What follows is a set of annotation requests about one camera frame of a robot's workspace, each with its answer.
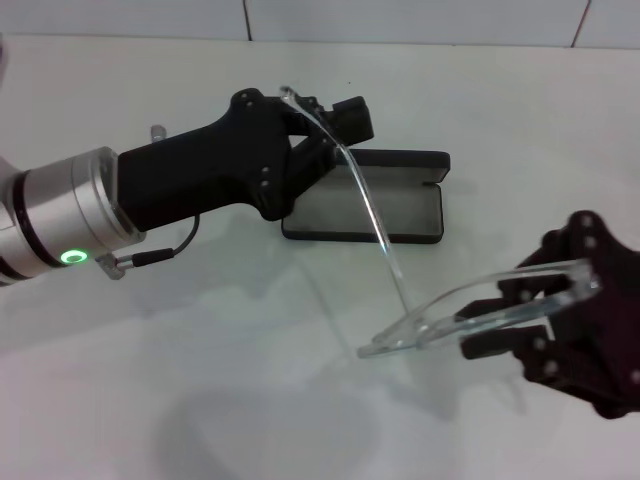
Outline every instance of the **cable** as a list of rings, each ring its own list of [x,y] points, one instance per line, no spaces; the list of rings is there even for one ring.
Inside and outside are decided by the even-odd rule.
[[[161,250],[151,250],[148,252],[134,253],[133,255],[127,255],[116,259],[116,266],[121,270],[126,270],[133,267],[144,267],[152,263],[163,262],[169,260],[179,253],[182,253],[185,248],[189,246],[193,238],[198,233],[198,227],[200,226],[200,215],[193,217],[193,227],[191,232],[184,241],[178,245],[177,248],[163,248]]]
[[[200,226],[200,215],[196,215],[195,217],[193,217],[193,227],[191,228],[191,232],[189,232],[189,236],[184,239],[184,242],[182,242],[178,246],[178,248],[173,249],[174,257],[179,253],[182,253],[182,251],[189,246],[189,244],[191,243],[191,240],[193,240],[193,237],[195,237],[196,233],[198,233],[199,226]]]

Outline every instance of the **tile grout line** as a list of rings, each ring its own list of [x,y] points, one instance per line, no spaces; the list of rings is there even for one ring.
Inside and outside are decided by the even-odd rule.
[[[580,36],[580,31],[582,30],[584,21],[587,18],[587,14],[589,13],[589,8],[591,7],[591,1],[592,0],[587,0],[587,6],[585,7],[584,13],[582,14],[582,18],[580,19],[580,25],[578,25],[578,30],[576,30],[576,34],[573,37],[573,42],[571,42],[571,48],[576,47],[576,42],[578,41],[578,37]]]
[[[249,23],[249,7],[247,6],[247,0],[242,0],[242,9],[244,10],[244,23],[247,27],[247,37],[250,42],[253,41],[253,36],[251,35],[251,23]]]

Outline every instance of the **green led light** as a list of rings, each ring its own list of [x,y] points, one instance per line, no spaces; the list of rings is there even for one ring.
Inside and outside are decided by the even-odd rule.
[[[72,263],[84,262],[87,258],[89,258],[89,255],[87,255],[82,250],[67,250],[62,255],[60,255],[60,261],[62,263],[66,263],[67,265],[70,265]]]

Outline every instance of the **silver cylinder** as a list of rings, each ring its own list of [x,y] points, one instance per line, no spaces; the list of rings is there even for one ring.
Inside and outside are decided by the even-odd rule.
[[[0,284],[144,239],[116,203],[117,155],[103,147],[27,172],[0,165]]]

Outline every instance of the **black cable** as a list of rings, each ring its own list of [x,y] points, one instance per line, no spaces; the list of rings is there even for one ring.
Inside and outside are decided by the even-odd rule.
[[[143,267],[152,263],[162,262],[175,257],[179,253],[189,246],[193,237],[198,233],[198,227],[200,226],[200,215],[193,217],[193,227],[187,238],[184,239],[177,248],[163,248],[161,250],[151,250],[149,252],[134,253],[131,255],[131,263],[134,267]]]
[[[178,255],[179,253],[182,253],[182,251],[189,246],[189,244],[191,243],[191,240],[193,240],[193,237],[195,237],[196,233],[198,233],[199,226],[200,226],[200,215],[196,215],[195,217],[193,217],[193,227],[191,228],[191,232],[189,233],[189,236],[184,239],[184,242],[182,242],[178,246],[178,248],[173,249],[174,256]]]

